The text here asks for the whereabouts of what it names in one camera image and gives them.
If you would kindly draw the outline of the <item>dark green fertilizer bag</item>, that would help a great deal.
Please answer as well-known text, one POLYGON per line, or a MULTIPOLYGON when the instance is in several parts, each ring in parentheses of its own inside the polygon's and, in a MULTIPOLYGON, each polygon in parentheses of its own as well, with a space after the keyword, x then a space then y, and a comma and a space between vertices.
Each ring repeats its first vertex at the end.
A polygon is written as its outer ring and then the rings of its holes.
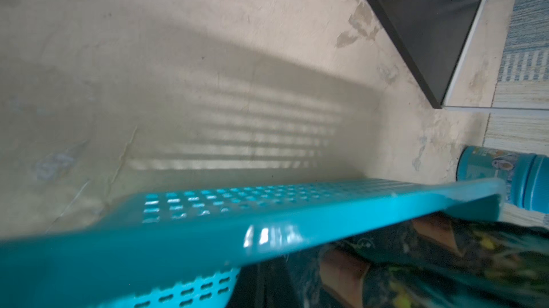
POLYGON ((434 213, 245 267, 230 307, 547 307, 548 231, 434 213))

